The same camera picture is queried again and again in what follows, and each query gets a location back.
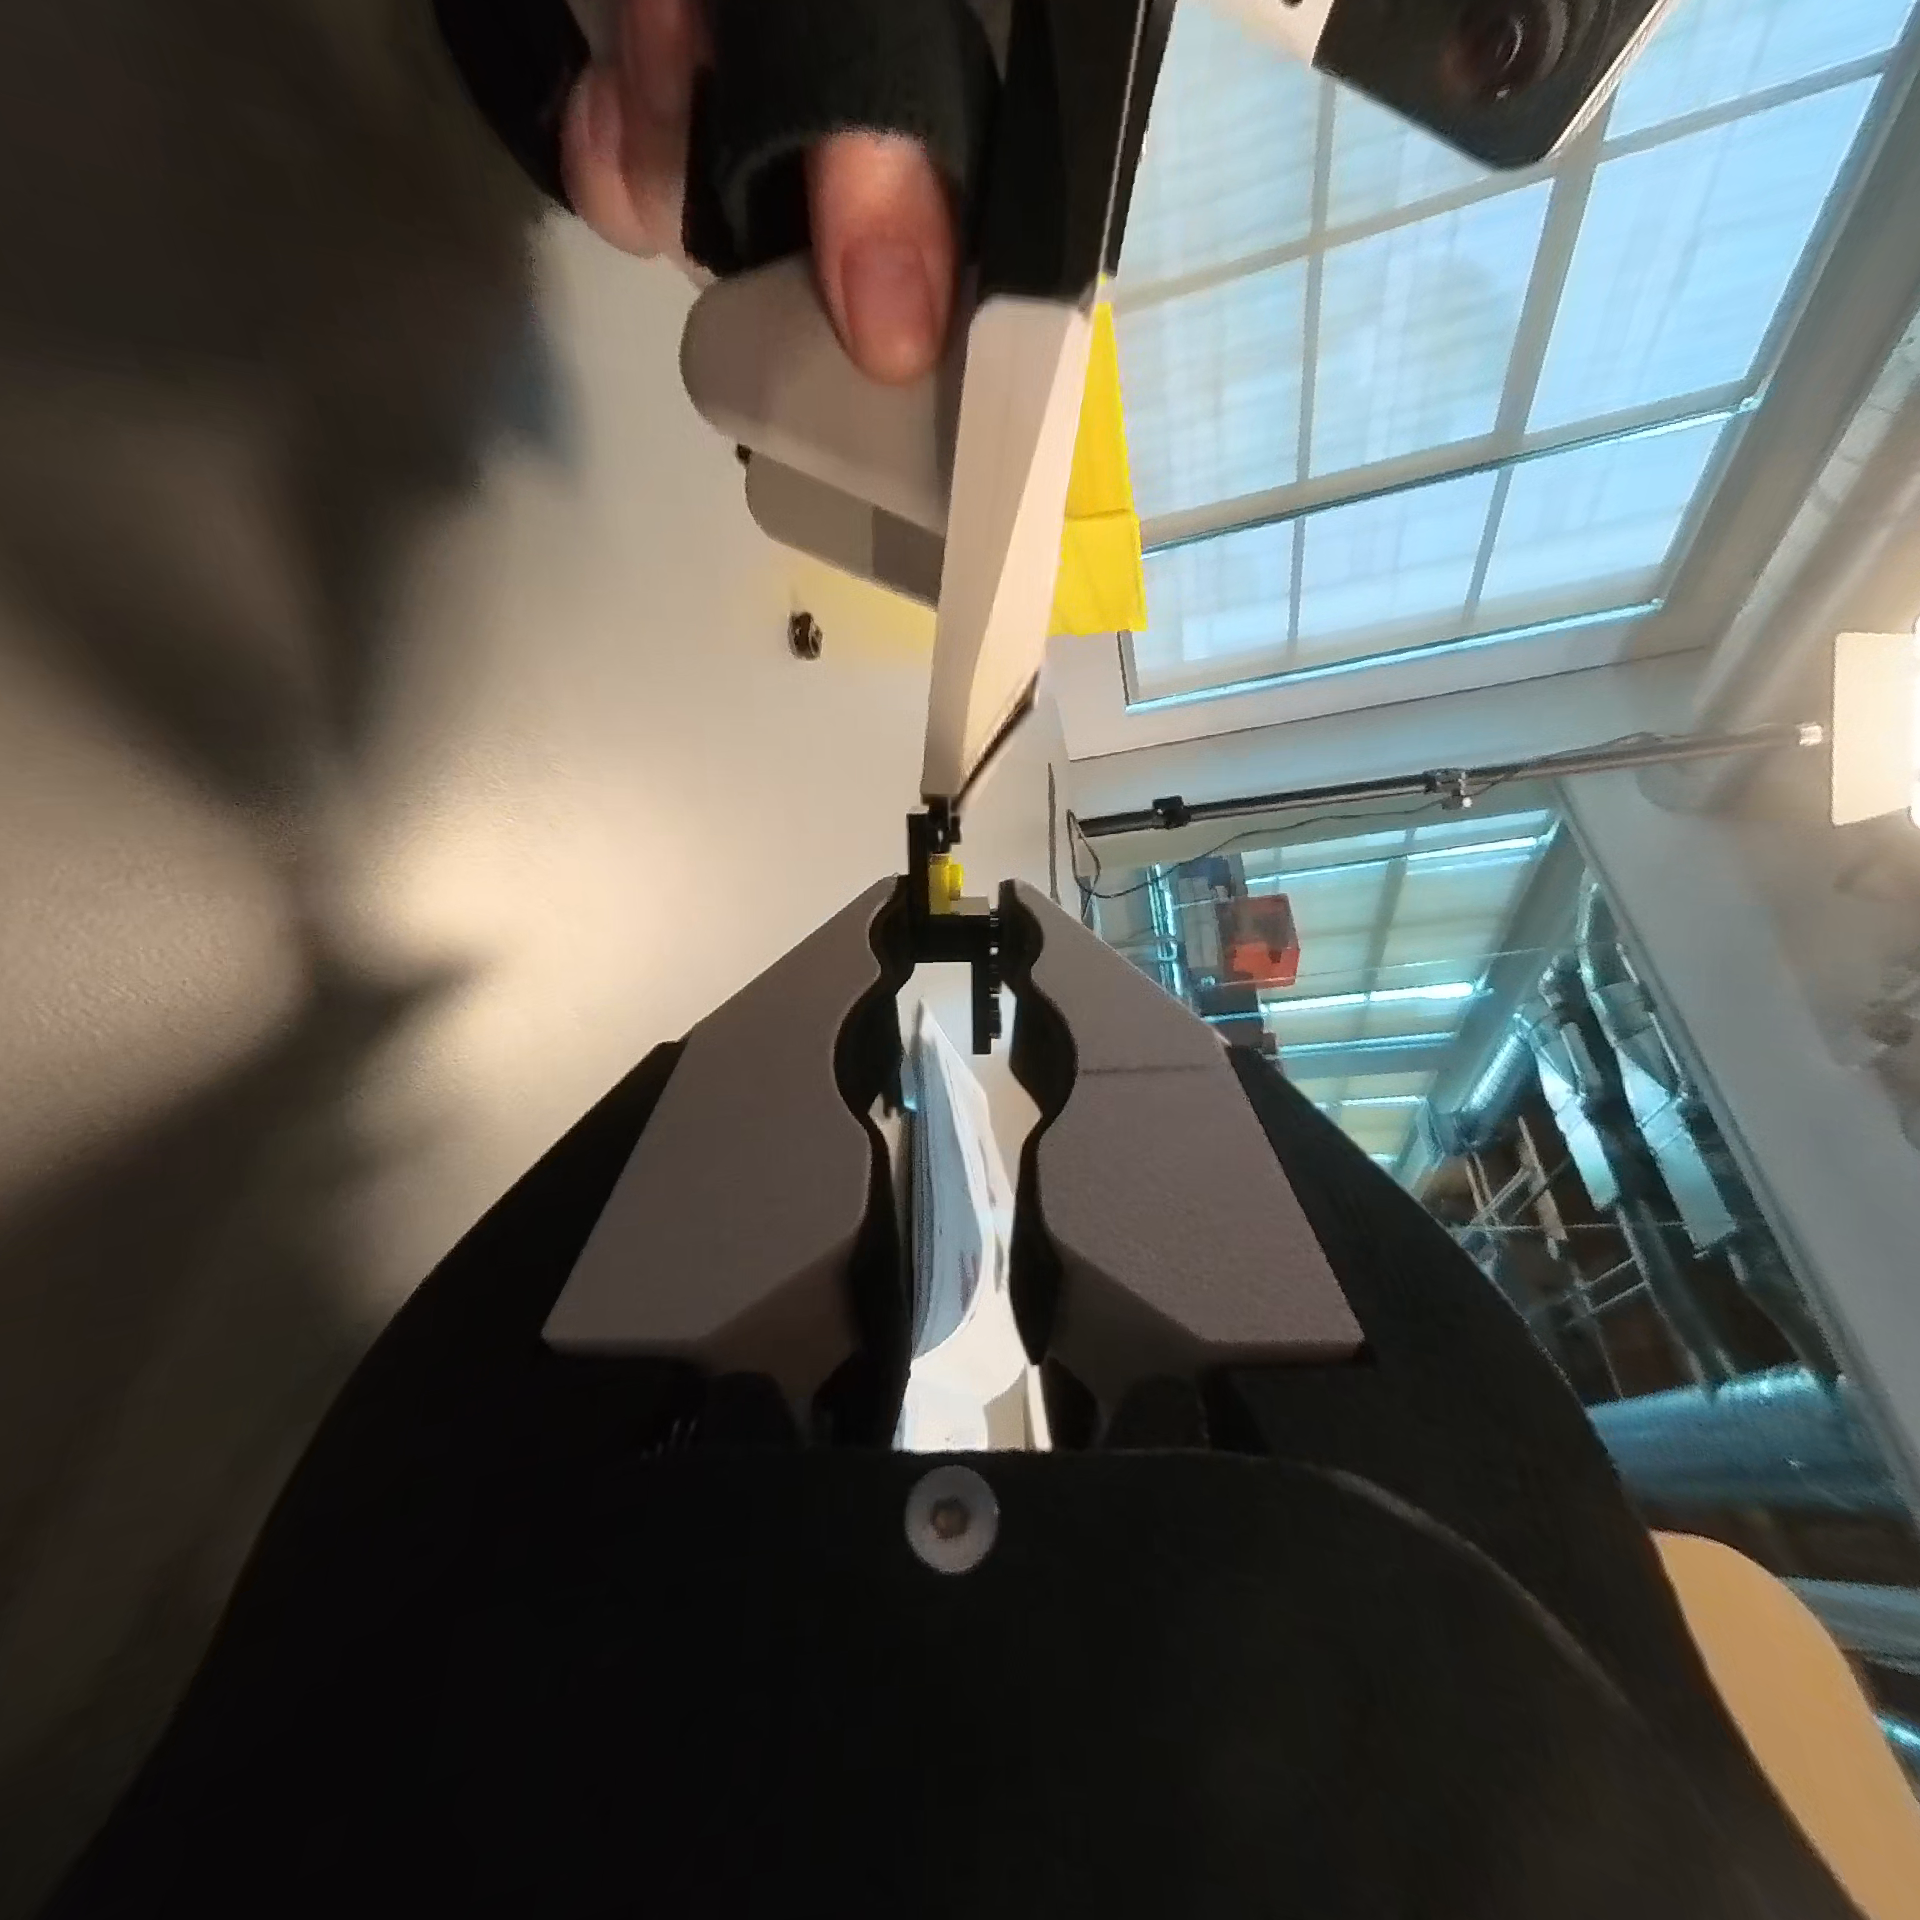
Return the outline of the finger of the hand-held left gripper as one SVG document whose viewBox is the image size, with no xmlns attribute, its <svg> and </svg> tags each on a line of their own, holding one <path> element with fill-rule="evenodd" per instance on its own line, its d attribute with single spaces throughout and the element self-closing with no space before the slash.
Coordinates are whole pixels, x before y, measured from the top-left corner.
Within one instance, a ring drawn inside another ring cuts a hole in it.
<svg viewBox="0 0 1920 1920">
<path fill-rule="evenodd" d="M 993 737 L 985 746 L 973 756 L 964 780 L 950 794 L 950 821 L 961 822 L 967 814 L 972 800 L 975 800 L 987 781 L 993 780 L 995 769 L 1005 758 L 1012 743 L 1026 728 L 1034 711 L 1041 704 L 1041 693 L 1035 687 L 1023 687 L 1022 694 L 1014 700 L 1012 709 L 1004 714 Z"/>
<path fill-rule="evenodd" d="M 985 300 L 967 329 L 922 800 L 962 807 L 1041 682 L 1097 297 Z"/>
</svg>

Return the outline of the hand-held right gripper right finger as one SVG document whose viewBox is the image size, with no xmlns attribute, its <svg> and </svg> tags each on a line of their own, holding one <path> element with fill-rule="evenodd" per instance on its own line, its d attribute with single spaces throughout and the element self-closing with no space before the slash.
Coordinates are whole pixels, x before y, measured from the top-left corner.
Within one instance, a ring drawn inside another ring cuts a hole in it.
<svg viewBox="0 0 1920 1920">
<path fill-rule="evenodd" d="M 1142 1386 L 1353 1361 L 1338 1281 L 1230 1047 L 1043 889 L 998 892 L 1022 1342 L 1097 1418 Z"/>
</svg>

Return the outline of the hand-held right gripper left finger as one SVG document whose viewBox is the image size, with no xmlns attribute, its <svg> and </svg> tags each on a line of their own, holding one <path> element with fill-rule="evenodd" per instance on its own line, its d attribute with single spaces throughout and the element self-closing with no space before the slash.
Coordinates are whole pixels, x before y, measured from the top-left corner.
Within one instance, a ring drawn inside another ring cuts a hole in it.
<svg viewBox="0 0 1920 1920">
<path fill-rule="evenodd" d="M 897 1417 L 899 892 L 878 879 L 687 1031 L 545 1321 L 550 1350 L 763 1376 L 802 1418 L 839 1393 Z"/>
</svg>

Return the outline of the yellow plastic bin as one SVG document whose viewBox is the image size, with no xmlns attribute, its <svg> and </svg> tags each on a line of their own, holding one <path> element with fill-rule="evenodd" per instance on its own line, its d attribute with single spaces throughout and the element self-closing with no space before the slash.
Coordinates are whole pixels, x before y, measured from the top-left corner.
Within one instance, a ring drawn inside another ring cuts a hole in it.
<svg viewBox="0 0 1920 1920">
<path fill-rule="evenodd" d="M 1124 437 L 1114 305 L 1097 301 L 1046 636 L 1141 633 L 1145 622 L 1142 527 Z"/>
</svg>

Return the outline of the black lego assembly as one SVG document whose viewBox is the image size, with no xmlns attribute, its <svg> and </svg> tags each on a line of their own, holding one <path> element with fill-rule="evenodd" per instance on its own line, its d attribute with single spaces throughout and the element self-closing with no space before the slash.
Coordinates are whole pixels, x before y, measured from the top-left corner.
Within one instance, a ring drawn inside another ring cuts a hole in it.
<svg viewBox="0 0 1920 1920">
<path fill-rule="evenodd" d="M 962 821 L 950 855 L 961 862 Z M 1005 983 L 1009 924 L 1014 908 L 1014 885 L 1002 879 L 990 895 L 967 895 L 962 910 L 948 919 L 932 919 L 925 900 L 925 865 L 913 868 L 906 852 L 906 940 L 917 966 L 945 964 L 967 969 L 967 1005 L 973 1055 L 987 1055 L 1004 1040 L 1002 989 Z"/>
</svg>

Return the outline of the person's left hand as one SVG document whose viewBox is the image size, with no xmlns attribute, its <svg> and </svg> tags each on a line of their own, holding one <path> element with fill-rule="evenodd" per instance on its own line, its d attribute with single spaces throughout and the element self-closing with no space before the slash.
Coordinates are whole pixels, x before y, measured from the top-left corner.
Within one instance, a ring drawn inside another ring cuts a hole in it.
<svg viewBox="0 0 1920 1920">
<path fill-rule="evenodd" d="M 690 1 L 580 4 L 591 54 L 563 114 L 566 202 L 625 255 L 700 278 L 683 248 L 686 160 L 709 46 Z M 938 367 L 957 252 L 940 168 L 906 135 L 834 129 L 804 156 L 806 237 L 821 301 L 867 377 Z"/>
</svg>

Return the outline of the black light stand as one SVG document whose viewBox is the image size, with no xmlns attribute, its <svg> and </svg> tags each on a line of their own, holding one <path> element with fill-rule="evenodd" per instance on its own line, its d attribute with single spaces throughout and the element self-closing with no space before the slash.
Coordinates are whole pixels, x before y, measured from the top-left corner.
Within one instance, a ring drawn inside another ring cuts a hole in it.
<svg viewBox="0 0 1920 1920">
<path fill-rule="evenodd" d="M 1437 765 L 1373 780 L 1305 783 L 1225 800 L 1169 794 L 1145 807 L 1075 818 L 1075 822 L 1086 839 L 1105 841 L 1133 831 L 1182 831 L 1193 824 L 1265 818 L 1283 812 L 1323 808 L 1349 802 L 1418 800 L 1421 804 L 1437 804 L 1439 808 L 1470 808 L 1481 794 L 1506 783 L 1636 772 L 1662 765 L 1721 760 L 1753 752 L 1803 752 L 1823 745 L 1826 737 L 1829 730 L 1819 722 L 1777 722 L 1740 730 L 1686 736 L 1635 734 L 1570 752 Z"/>
</svg>

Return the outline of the open instruction booklet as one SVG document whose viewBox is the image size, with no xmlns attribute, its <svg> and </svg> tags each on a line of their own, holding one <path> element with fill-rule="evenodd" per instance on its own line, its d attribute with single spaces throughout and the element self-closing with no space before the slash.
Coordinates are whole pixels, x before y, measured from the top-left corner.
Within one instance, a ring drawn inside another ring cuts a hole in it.
<svg viewBox="0 0 1920 1920">
<path fill-rule="evenodd" d="M 902 1026 L 907 1373 L 897 1447 L 914 1453 L 1046 1447 L 1035 1364 L 1012 1302 L 1017 1180 L 972 1055 L 919 998 Z"/>
</svg>

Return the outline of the metal shelf rack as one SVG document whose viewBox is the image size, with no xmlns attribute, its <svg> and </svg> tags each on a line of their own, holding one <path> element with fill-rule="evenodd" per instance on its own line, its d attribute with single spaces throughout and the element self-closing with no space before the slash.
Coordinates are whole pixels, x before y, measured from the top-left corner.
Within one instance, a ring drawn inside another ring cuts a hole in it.
<svg viewBox="0 0 1920 1920">
<path fill-rule="evenodd" d="M 1279 1040 L 1267 1017 L 1267 1001 L 1283 989 L 1237 984 L 1219 977 L 1214 900 L 1233 893 L 1285 893 L 1251 878 L 1237 852 L 1199 855 L 1154 868 L 1145 885 L 1157 932 L 1157 966 L 1169 992 L 1185 1001 L 1228 1045 L 1269 1061 L 1279 1055 Z"/>
</svg>

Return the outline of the orange storage case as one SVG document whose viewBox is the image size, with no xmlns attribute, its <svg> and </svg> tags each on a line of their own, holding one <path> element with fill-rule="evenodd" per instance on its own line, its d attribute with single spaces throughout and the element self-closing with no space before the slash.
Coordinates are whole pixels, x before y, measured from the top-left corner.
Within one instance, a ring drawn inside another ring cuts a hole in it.
<svg viewBox="0 0 1920 1920">
<path fill-rule="evenodd" d="M 1214 900 L 1219 977 L 1265 989 L 1298 981 L 1302 946 L 1287 893 L 1233 893 Z"/>
</svg>

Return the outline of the large paned window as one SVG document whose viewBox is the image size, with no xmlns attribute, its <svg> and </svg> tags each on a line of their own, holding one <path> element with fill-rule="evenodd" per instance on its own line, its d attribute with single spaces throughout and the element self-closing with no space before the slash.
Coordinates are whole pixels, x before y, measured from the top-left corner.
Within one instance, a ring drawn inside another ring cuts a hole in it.
<svg viewBox="0 0 1920 1920">
<path fill-rule="evenodd" d="M 1116 287 L 1126 714 L 1662 624 L 1915 84 L 1915 4 L 1676 4 L 1495 174 L 1204 4 Z"/>
<path fill-rule="evenodd" d="M 1285 892 L 1302 961 L 1271 993 L 1273 1063 L 1318 1113 L 1402 1186 L 1437 1157 L 1446 1095 L 1497 1053 L 1513 983 L 1543 953 L 1529 898 L 1557 881 L 1548 807 L 1332 807 L 1294 821 L 1203 831 L 1189 855 L 1124 855 L 1071 831 L 1084 920 L 1157 984 L 1145 885 L 1154 868 L 1237 852 Z"/>
</svg>

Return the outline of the studio light panel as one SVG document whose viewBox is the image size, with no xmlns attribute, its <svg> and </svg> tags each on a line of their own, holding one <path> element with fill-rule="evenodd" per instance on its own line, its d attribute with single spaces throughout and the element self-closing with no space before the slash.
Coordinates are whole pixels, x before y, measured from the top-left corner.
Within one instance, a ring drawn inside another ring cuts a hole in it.
<svg viewBox="0 0 1920 1920">
<path fill-rule="evenodd" d="M 1831 650 L 1831 824 L 1918 822 L 1918 630 L 1844 630 Z"/>
</svg>

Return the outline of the silver ventilation duct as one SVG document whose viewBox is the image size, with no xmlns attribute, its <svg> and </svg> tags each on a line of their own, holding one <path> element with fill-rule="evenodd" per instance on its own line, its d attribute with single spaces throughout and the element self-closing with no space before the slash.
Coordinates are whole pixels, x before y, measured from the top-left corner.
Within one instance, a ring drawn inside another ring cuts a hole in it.
<svg viewBox="0 0 1920 1920">
<path fill-rule="evenodd" d="M 1906 1524 L 1865 1406 L 1599 881 L 1495 1001 L 1418 1189 L 1676 1513 Z"/>
</svg>

